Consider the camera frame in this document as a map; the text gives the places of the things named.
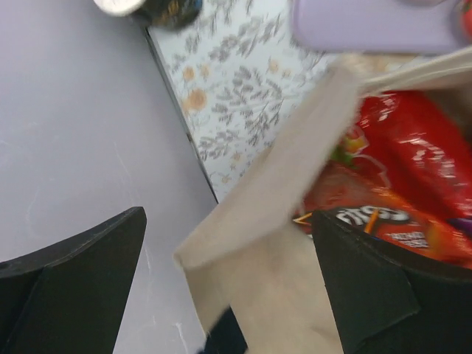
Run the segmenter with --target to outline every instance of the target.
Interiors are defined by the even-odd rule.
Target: orange packaging
[[[306,195],[294,222],[311,233],[310,216],[324,210],[381,240],[436,260],[472,260],[472,242],[452,226],[415,209],[384,187],[330,163]]]

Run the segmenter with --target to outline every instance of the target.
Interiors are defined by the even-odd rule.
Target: floral pattern
[[[288,0],[204,0],[191,27],[175,35],[150,31],[219,201],[336,58],[291,37],[290,6]],[[384,72],[414,57],[350,60]]]

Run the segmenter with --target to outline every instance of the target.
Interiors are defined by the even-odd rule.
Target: purple tray
[[[442,54],[468,45],[457,0],[433,7],[406,0],[294,0],[295,38],[315,50]]]

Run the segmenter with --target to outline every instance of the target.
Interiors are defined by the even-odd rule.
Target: red snack bag
[[[421,92],[368,97],[341,148],[350,166],[441,220],[472,217],[472,158],[459,129]]]
[[[472,242],[452,226],[338,164],[329,164],[306,195],[294,222],[311,233],[312,211],[324,210],[373,237],[436,260],[472,260]]]

